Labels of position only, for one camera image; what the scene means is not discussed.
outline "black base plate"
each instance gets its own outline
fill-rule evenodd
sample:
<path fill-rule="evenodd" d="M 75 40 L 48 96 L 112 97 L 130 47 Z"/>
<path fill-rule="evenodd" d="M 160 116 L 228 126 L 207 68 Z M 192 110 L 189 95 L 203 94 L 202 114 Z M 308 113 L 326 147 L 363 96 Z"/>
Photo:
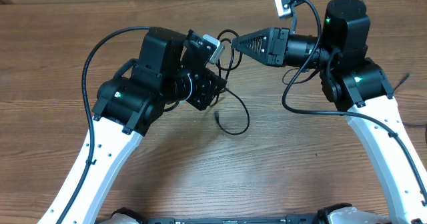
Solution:
<path fill-rule="evenodd" d="M 285 217 L 174 219 L 153 218 L 148 224 L 311 224 L 316 214 L 289 214 Z"/>

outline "cable clip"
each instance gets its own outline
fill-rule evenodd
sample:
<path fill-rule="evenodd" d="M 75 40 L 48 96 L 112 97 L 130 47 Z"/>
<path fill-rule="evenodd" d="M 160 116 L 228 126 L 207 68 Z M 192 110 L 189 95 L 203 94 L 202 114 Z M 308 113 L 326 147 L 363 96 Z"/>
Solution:
<path fill-rule="evenodd" d="M 92 162 L 89 161 L 88 159 L 86 159 L 86 164 L 92 164 L 92 165 L 94 165 L 95 163 L 96 163 L 96 159 L 93 160 Z"/>
<path fill-rule="evenodd" d="M 389 133 L 388 136 L 392 137 L 392 138 L 397 138 L 397 136 L 399 136 L 399 134 L 398 133 Z"/>

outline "wooden table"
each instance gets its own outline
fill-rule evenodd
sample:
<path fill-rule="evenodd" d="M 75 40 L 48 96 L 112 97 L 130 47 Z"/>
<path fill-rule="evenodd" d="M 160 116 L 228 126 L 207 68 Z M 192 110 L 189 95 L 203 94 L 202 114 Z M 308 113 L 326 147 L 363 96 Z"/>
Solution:
<path fill-rule="evenodd" d="M 329 0 L 312 0 L 323 16 Z M 403 120 L 427 119 L 427 0 L 365 0 L 371 18 L 368 56 L 393 85 Z M 316 34 L 308 7 L 298 7 L 298 33 Z M 87 131 L 81 100 L 83 63 L 92 47 L 123 27 L 149 25 L 217 35 L 289 27 L 272 0 L 147 1 L 66 5 L 0 5 L 0 223 L 35 223 L 75 161 Z M 90 103 L 98 87 L 137 57 L 145 32 L 126 33 L 96 54 L 87 77 Z M 341 117 L 286 111 L 281 78 L 287 68 L 244 57 L 213 109 L 188 104 L 165 113 L 120 171 L 100 212 L 128 207 L 146 217 L 261 217 L 307 213 L 349 202 L 387 215 L 381 186 L 354 132 Z M 296 85 L 292 106 L 334 109 L 320 80 Z M 427 163 L 423 129 L 407 132 Z"/>

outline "black cable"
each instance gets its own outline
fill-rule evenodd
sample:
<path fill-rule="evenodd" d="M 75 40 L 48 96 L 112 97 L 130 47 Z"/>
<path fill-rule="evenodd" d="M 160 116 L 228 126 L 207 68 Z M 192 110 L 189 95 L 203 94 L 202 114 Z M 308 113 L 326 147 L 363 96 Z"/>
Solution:
<path fill-rule="evenodd" d="M 179 101 L 175 102 L 172 106 L 163 110 L 163 112 L 168 112 L 174 110 L 179 105 Z"/>
<path fill-rule="evenodd" d="M 283 77 L 282 77 L 282 83 L 283 83 L 284 85 L 289 85 L 289 83 L 286 83 L 286 82 L 285 82 L 285 77 L 286 77 L 286 75 L 287 75 L 289 72 L 291 72 L 291 71 L 293 71 L 293 70 L 298 70 L 298 69 L 299 69 L 299 68 L 292 68 L 292 69 L 289 69 L 288 71 L 286 71 L 285 75 L 283 75 Z M 304 79 L 304 80 L 302 80 L 302 81 L 296 81 L 294 84 L 306 83 L 307 81 L 309 81 L 309 80 L 313 79 L 313 77 L 315 77 L 318 73 L 319 73 L 319 71 L 318 71 L 318 70 L 315 70 L 315 71 L 313 71 L 313 72 L 310 74 L 310 76 L 308 76 L 307 78 L 305 78 L 305 79 Z"/>
<path fill-rule="evenodd" d="M 248 108 L 246 107 L 245 103 L 240 99 L 240 97 L 238 97 L 236 94 L 232 93 L 232 92 L 231 92 L 227 87 L 224 87 L 224 90 L 225 90 L 225 91 L 227 91 L 228 93 L 232 94 L 232 95 L 233 95 L 237 100 L 239 100 L 239 102 L 242 104 L 242 106 L 243 106 L 243 108 L 245 109 L 245 112 L 246 112 L 246 117 L 248 117 L 248 124 L 246 125 L 246 127 L 245 127 L 245 129 L 244 129 L 243 131 L 240 131 L 240 132 L 238 132 L 238 133 L 231 133 L 231 132 L 229 132 L 229 131 L 225 130 L 225 129 L 221 126 L 221 124 L 220 124 L 220 113 L 219 113 L 218 111 L 215 111 L 215 113 L 214 113 L 215 121 L 216 121 L 216 123 L 218 124 L 218 127 L 220 127 L 220 129 L 221 129 L 223 132 L 225 132 L 225 133 L 227 133 L 227 134 L 230 134 L 230 135 L 241 135 L 241 134 L 245 133 L 245 132 L 248 130 L 249 125 L 250 125 L 250 116 L 249 116 Z"/>
<path fill-rule="evenodd" d="M 123 64 L 114 74 L 113 79 L 119 79 L 121 76 L 123 76 L 126 71 L 129 71 L 131 67 L 138 62 L 138 59 L 130 59 L 129 61 L 126 61 L 125 64 Z"/>
<path fill-rule="evenodd" d="M 329 81 L 331 79 L 331 63 L 334 60 L 334 56 L 339 53 L 340 50 L 338 48 L 334 48 L 331 52 L 331 55 L 328 60 L 328 64 L 326 64 L 326 79 Z"/>
<path fill-rule="evenodd" d="M 407 73 L 402 80 L 400 80 L 399 84 L 397 84 L 397 86 L 394 87 L 394 90 L 396 91 L 406 80 L 408 80 L 408 78 L 411 76 L 411 73 Z M 426 128 L 426 131 L 424 133 L 424 137 L 426 139 L 426 143 L 427 143 L 427 123 L 423 123 L 423 124 L 417 124 L 417 123 L 407 123 L 407 122 L 402 122 L 402 124 L 404 126 L 407 127 L 413 127 L 413 128 Z"/>
<path fill-rule="evenodd" d="M 394 87 L 394 90 L 397 90 L 397 88 L 399 88 L 401 86 L 401 84 L 403 84 L 406 80 L 408 80 L 408 78 L 411 76 L 411 73 L 407 73 L 402 80 L 400 80 L 399 84 L 397 84 L 397 86 Z"/>
<path fill-rule="evenodd" d="M 85 105 L 85 112 L 87 117 L 87 123 L 89 125 L 89 138 L 90 138 L 90 146 L 89 146 L 89 155 L 87 156 L 86 160 L 86 166 L 83 170 L 83 173 L 81 174 L 79 183 L 77 184 L 77 187 L 75 188 L 73 195 L 71 196 L 70 200 L 68 201 L 67 205 L 65 206 L 62 214 L 59 216 L 57 224 L 62 223 L 65 216 L 67 215 L 69 209 L 73 205 L 75 198 L 79 194 L 79 191 L 81 189 L 81 186 L 83 185 L 83 182 L 86 179 L 87 173 L 89 172 L 89 168 L 92 164 L 92 158 L 93 158 L 93 150 L 95 149 L 95 137 L 94 137 L 94 130 L 93 130 L 93 120 L 92 120 L 92 114 L 91 109 L 89 106 L 89 100 L 87 98 L 87 90 L 86 90 L 86 76 L 87 76 L 87 70 L 89 68 L 89 64 L 91 63 L 92 57 L 95 55 L 96 51 L 108 40 L 110 40 L 112 37 L 115 37 L 116 35 L 128 32 L 128 31 L 135 31 L 135 30 L 148 30 L 149 27 L 128 27 L 125 29 L 121 29 L 119 31 L 113 32 L 112 34 L 109 34 L 108 36 L 104 37 L 91 51 L 89 56 L 86 59 L 85 65 L 83 67 L 83 73 L 81 74 L 81 93 L 83 94 L 83 104 Z"/>
<path fill-rule="evenodd" d="M 398 134 L 395 133 L 393 130 L 391 130 L 391 128 L 389 128 L 387 125 L 383 124 L 382 122 L 380 122 L 379 120 L 369 117 L 367 115 L 363 115 L 363 114 L 359 114 L 359 113 L 353 113 L 353 112 L 348 112 L 348 111 L 309 111 L 309 110 L 299 110 L 299 109 L 294 109 L 290 106 L 288 106 L 286 104 L 286 96 L 289 93 L 289 90 L 291 88 L 291 86 L 295 83 L 296 79 L 298 78 L 298 76 L 301 74 L 302 70 L 304 70 L 306 68 L 306 66 L 308 65 L 308 62 L 310 61 L 310 59 L 313 57 L 314 53 L 316 52 L 316 49 L 318 48 L 320 39 L 321 39 L 321 35 L 322 35 L 322 24 L 320 23 L 320 17 L 319 17 L 319 13 L 317 12 L 316 8 L 314 7 L 314 4 L 309 1 L 309 0 L 300 0 L 304 3 L 306 3 L 310 9 L 313 11 L 313 14 L 316 18 L 316 23 L 318 26 L 318 39 L 316 41 L 316 44 L 314 45 L 314 48 L 310 54 L 310 56 L 307 58 L 306 62 L 300 67 L 300 69 L 297 71 L 297 73 L 294 75 L 294 77 L 292 77 L 291 81 L 289 82 L 289 85 L 286 87 L 283 96 L 282 96 L 282 105 L 285 107 L 285 109 L 287 109 L 288 111 L 291 111 L 293 113 L 298 113 L 298 114 L 307 114 L 307 115 L 340 115 L 340 116 L 351 116 L 351 117 L 359 117 L 359 118 L 363 118 L 366 120 L 369 120 L 375 124 L 377 124 L 378 126 L 381 126 L 383 129 L 385 129 L 390 137 L 395 138 L 396 142 L 399 144 L 400 148 L 403 150 L 409 166 L 412 169 L 412 172 L 414 173 L 415 179 L 421 189 L 421 194 L 423 195 L 423 206 L 427 206 L 427 190 L 421 180 L 421 176 L 415 166 L 414 160 L 411 158 L 408 149 L 406 148 L 405 144 L 402 142 L 402 140 L 399 138 Z"/>
<path fill-rule="evenodd" d="M 232 33 L 236 37 L 239 37 L 239 34 L 236 33 L 235 31 L 233 31 L 231 29 L 225 29 L 218 35 L 217 39 L 219 40 L 224 33 Z M 224 42 L 224 41 L 227 41 L 228 43 L 230 43 L 230 46 L 231 46 L 232 41 L 230 39 L 228 39 L 228 38 L 221 39 L 221 42 Z M 216 67 L 218 68 L 218 77 L 221 77 L 221 71 L 227 71 L 226 78 L 225 78 L 226 81 L 228 81 L 228 77 L 230 75 L 230 72 L 239 67 L 240 63 L 242 62 L 242 57 L 243 57 L 243 53 L 240 53 L 239 60 L 238 60 L 237 64 L 233 67 L 234 48 L 233 47 L 231 47 L 231 48 L 232 48 L 232 56 L 230 58 L 230 64 L 228 65 L 228 68 L 221 67 L 221 61 L 220 60 L 218 60 L 218 62 L 216 63 Z M 217 95 L 215 97 L 215 101 L 209 105 L 210 107 L 213 107 L 218 103 L 218 100 L 220 99 L 220 94 L 223 92 L 224 92 L 224 90 L 220 90 L 219 93 L 217 93 Z"/>
<path fill-rule="evenodd" d="M 233 30 L 231 30 L 231 29 L 226 29 L 226 30 L 223 30 L 220 34 L 218 34 L 217 39 L 218 39 L 218 40 L 220 40 L 221 36 L 222 36 L 224 33 L 231 33 L 231 34 L 235 35 L 236 37 L 239 37 L 239 34 L 238 34 L 238 33 L 236 33 L 235 31 L 233 31 Z M 221 42 L 227 41 L 227 42 L 230 44 L 230 46 L 231 46 L 231 44 L 232 44 L 232 40 L 230 40 L 229 38 L 223 38 L 223 39 L 221 39 L 220 41 L 221 41 Z M 234 50 L 234 48 L 233 48 L 233 47 L 231 47 L 231 49 L 232 49 L 232 56 L 231 56 L 231 58 L 230 58 L 230 64 L 228 65 L 228 68 L 223 68 L 223 67 L 221 67 L 221 61 L 220 61 L 220 60 L 218 60 L 218 62 L 216 63 L 216 66 L 217 66 L 217 68 L 218 68 L 218 77 L 221 77 L 221 71 L 226 71 L 226 77 L 225 77 L 225 80 L 226 80 L 226 81 L 228 81 L 228 77 L 230 76 L 230 72 L 231 72 L 231 71 L 233 71 L 233 70 L 235 70 L 235 69 L 237 69 L 237 68 L 239 67 L 240 63 L 242 62 L 242 57 L 243 57 L 243 53 L 240 53 L 240 55 L 239 55 L 239 60 L 238 60 L 237 64 L 233 67 L 233 62 L 234 62 L 234 51 L 235 51 L 235 50 Z M 219 98 L 220 98 L 220 94 L 225 93 L 226 91 L 227 91 L 227 92 L 229 92 L 230 94 L 232 94 L 232 95 L 233 95 L 237 100 L 239 100 L 239 102 L 242 104 L 243 108 L 245 109 L 246 115 L 248 116 L 248 123 L 247 123 L 247 125 L 246 125 L 246 128 L 245 128 L 243 131 L 240 131 L 240 132 L 238 132 L 238 133 L 231 133 L 231 132 L 229 132 L 229 131 L 225 130 L 225 129 L 221 126 L 221 123 L 220 123 L 220 114 L 219 114 L 219 112 L 218 112 L 218 111 L 215 111 L 214 115 L 215 115 L 216 123 L 218 124 L 218 127 L 220 127 L 220 129 L 221 129 L 222 131 L 224 131 L 225 133 L 227 133 L 227 134 L 229 134 L 229 135 L 241 135 L 241 134 L 245 133 L 245 132 L 248 130 L 248 128 L 249 128 L 249 125 L 250 125 L 250 115 L 249 115 L 249 111 L 248 111 L 248 109 L 246 108 L 245 103 L 244 103 L 244 102 L 243 102 L 243 101 L 242 101 L 242 100 L 241 100 L 241 99 L 240 99 L 236 94 L 232 93 L 228 88 L 224 87 L 222 90 L 219 90 L 219 91 L 218 91 L 218 93 L 216 94 L 215 101 L 214 101 L 211 105 L 209 105 L 209 106 L 210 106 L 210 107 L 215 106 L 215 105 L 218 103 L 218 100 L 219 100 Z"/>

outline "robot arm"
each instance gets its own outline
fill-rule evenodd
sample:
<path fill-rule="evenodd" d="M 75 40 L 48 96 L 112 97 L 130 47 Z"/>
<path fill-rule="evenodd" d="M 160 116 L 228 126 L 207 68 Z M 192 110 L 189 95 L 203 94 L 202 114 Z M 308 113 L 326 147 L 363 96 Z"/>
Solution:
<path fill-rule="evenodd" d="M 285 90 L 284 107 L 301 114 L 346 116 L 374 166 L 391 221 L 427 223 L 427 172 L 405 132 L 390 82 L 383 70 L 365 56 L 370 27 L 365 4 L 359 0 L 330 1 L 321 38 L 317 38 L 295 34 L 294 8 L 302 0 L 274 1 L 280 18 L 293 17 L 291 29 L 256 31 L 234 39 L 232 46 L 264 65 L 299 67 Z M 312 10 L 320 29 L 314 6 Z M 297 110 L 286 105 L 287 91 L 303 69 L 320 72 L 322 91 L 338 111 Z M 328 219 L 329 223 L 361 221 L 352 219 L 356 215 L 343 215 L 348 209 L 340 212 L 341 206 L 334 208 L 320 211 L 318 216 L 326 223 Z"/>
<path fill-rule="evenodd" d="M 163 114 L 165 104 L 187 101 L 204 110 L 226 86 L 226 80 L 206 68 L 208 63 L 217 63 L 223 50 L 221 42 L 209 35 L 200 37 L 192 30 L 184 35 L 151 27 L 139 59 L 129 60 L 99 88 L 93 107 L 93 158 L 77 197 L 66 210 L 86 166 L 89 132 L 39 223 L 94 223 L 119 170 L 149 126 Z M 130 68 L 131 77 L 122 77 Z"/>

